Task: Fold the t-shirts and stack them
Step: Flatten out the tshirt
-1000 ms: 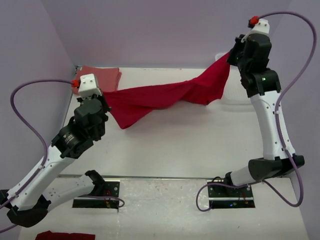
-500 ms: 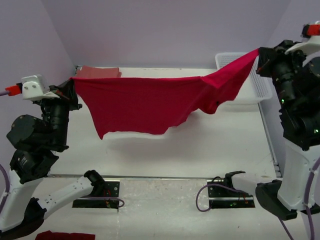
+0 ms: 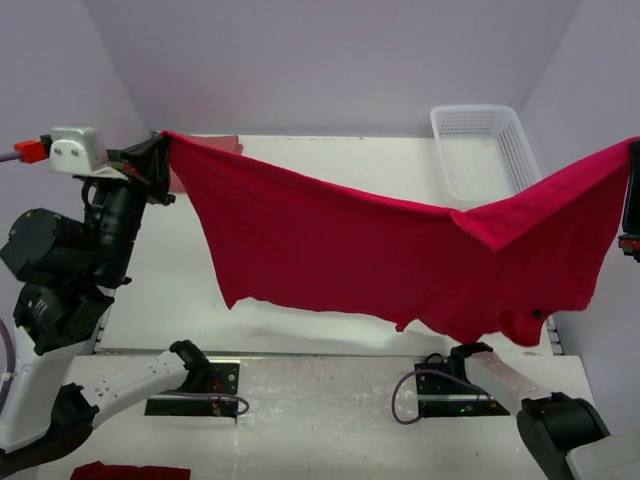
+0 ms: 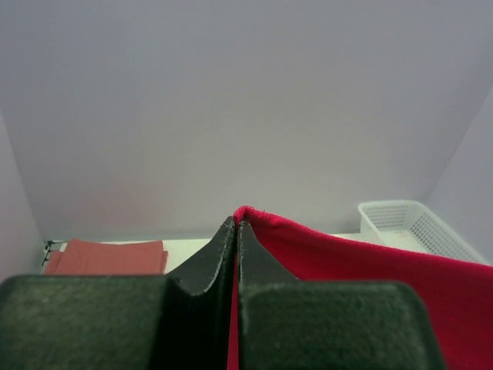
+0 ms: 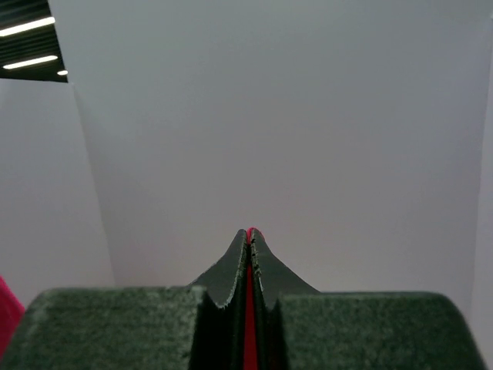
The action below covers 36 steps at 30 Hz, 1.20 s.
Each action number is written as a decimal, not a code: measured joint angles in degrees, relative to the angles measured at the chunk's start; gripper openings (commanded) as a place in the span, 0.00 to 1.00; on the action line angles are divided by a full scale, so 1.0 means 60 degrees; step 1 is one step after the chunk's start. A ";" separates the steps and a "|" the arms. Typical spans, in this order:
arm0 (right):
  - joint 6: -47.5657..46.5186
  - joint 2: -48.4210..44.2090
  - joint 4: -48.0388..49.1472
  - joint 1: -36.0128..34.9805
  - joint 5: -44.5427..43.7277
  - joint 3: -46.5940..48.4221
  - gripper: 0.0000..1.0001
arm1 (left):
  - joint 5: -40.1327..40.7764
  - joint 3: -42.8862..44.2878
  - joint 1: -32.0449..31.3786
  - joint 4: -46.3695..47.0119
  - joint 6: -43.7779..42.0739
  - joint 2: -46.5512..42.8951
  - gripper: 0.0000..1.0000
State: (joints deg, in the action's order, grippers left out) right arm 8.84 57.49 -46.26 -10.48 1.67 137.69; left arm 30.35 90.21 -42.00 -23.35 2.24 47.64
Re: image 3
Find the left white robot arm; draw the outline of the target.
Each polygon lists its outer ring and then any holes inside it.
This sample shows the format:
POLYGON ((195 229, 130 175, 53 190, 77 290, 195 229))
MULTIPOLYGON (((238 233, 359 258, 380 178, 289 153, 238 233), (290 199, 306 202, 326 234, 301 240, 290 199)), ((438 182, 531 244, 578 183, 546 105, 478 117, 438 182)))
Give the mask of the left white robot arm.
POLYGON ((1 258, 22 283, 11 326, 3 327, 7 368, 1 386, 1 474, 49 463, 80 447, 104 421, 158 394, 191 396, 209 361, 188 340, 148 364, 87 385, 66 381, 127 269, 149 204, 167 206, 165 134, 109 150, 91 127, 58 127, 18 143, 13 158, 47 161, 79 179, 82 220, 36 208, 12 225, 1 258))

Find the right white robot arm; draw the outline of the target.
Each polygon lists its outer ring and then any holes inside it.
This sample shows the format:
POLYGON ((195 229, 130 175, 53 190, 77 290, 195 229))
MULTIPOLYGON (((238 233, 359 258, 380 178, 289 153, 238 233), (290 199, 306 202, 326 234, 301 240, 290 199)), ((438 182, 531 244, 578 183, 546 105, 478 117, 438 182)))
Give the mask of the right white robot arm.
MULTIPOLYGON (((508 199, 452 217, 487 250, 487 310, 518 343, 561 311, 591 302, 608 250, 639 255, 639 141, 630 138, 554 173, 508 199)), ((448 385, 489 392, 515 419, 549 479, 635 479, 639 433, 614 434, 587 400, 545 388, 487 346, 453 352, 448 385)))

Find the bright red t shirt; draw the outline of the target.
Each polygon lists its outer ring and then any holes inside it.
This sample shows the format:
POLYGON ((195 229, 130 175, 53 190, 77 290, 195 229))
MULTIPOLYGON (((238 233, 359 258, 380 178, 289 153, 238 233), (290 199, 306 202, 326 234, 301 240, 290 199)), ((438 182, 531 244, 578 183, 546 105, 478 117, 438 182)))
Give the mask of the bright red t shirt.
POLYGON ((538 343, 543 322, 591 302, 620 226, 624 140, 484 206, 388 198, 169 136, 228 307, 252 298, 413 321, 461 343, 538 343))

